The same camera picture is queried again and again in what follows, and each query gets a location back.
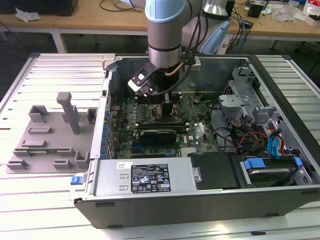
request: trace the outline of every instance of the gray plastic peg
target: gray plastic peg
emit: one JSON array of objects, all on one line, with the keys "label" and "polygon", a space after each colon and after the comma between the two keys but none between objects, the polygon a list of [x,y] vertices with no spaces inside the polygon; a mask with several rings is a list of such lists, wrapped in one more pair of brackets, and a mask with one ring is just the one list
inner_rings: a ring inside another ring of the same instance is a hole
[{"label": "gray plastic peg", "polygon": [[71,93],[70,92],[59,92],[56,97],[56,102],[61,104],[65,113],[66,118],[70,124],[73,134],[79,134],[79,123],[77,113],[74,112],[74,109],[71,105]]}]

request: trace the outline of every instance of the barcode sticker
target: barcode sticker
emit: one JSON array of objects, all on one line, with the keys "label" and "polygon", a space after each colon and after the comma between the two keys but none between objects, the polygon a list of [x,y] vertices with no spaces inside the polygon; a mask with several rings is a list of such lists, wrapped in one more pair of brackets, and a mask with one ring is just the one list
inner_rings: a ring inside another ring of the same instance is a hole
[{"label": "barcode sticker", "polygon": [[132,161],[118,161],[116,169],[131,169]]}]

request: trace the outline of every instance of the electronic device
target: electronic device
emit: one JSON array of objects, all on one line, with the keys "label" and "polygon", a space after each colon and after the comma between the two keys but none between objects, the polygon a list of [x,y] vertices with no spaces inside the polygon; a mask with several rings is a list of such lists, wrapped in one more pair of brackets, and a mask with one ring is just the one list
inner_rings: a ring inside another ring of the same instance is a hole
[{"label": "electronic device", "polygon": [[256,56],[197,56],[166,116],[127,85],[146,62],[106,68],[89,170],[71,180],[95,228],[283,216],[319,198],[320,146]]},{"label": "electronic device", "polygon": [[28,13],[72,16],[77,6],[78,0],[0,0],[0,13],[14,14],[17,7]]},{"label": "electronic device", "polygon": [[248,17],[259,18],[261,11],[264,9],[265,3],[262,1],[250,2]]}]

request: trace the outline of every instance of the wooden table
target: wooden table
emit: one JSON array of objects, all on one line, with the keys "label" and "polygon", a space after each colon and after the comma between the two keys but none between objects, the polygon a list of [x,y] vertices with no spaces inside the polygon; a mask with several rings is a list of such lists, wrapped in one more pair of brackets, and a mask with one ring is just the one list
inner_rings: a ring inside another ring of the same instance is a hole
[{"label": "wooden table", "polygon": [[[79,0],[72,16],[41,15],[41,20],[23,22],[14,15],[0,15],[0,20],[14,32],[50,33],[59,53],[67,53],[62,34],[95,35],[147,35],[147,19],[141,12],[109,12],[99,7],[101,0]],[[275,22],[270,14],[259,18],[247,17],[247,11],[238,8],[244,0],[236,0],[238,13],[250,22],[253,28],[248,38],[258,40],[283,41],[320,41],[320,27],[310,26],[297,19],[295,22]],[[110,1],[103,6],[114,9]],[[238,24],[234,19],[226,36],[229,41],[237,32]]]}]

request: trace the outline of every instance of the blue cable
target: blue cable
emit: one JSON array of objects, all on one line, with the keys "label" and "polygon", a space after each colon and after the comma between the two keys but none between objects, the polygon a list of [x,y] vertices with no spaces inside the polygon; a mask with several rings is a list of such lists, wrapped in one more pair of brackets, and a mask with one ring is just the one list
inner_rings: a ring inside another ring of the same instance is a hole
[{"label": "blue cable", "polygon": [[239,54],[242,47],[244,46],[245,44],[245,41],[246,41],[246,27],[245,27],[245,23],[244,23],[244,20],[242,18],[240,18],[241,20],[241,23],[242,23],[242,28],[243,28],[243,31],[242,31],[242,36],[243,36],[243,39],[242,39],[242,42],[241,42],[241,46],[238,48],[238,50],[236,51],[236,54]]},{"label": "blue cable", "polygon": [[241,25],[242,25],[242,28],[243,28],[243,31],[242,31],[242,40],[240,40],[240,43],[241,43],[241,46],[238,48],[238,50],[236,51],[236,54],[239,54],[239,52],[241,51],[242,47],[244,46],[245,44],[245,40],[246,40],[246,27],[245,27],[245,23],[244,23],[244,20],[242,18],[239,18],[239,17],[234,17],[232,16],[233,19],[238,19],[241,21]]}]

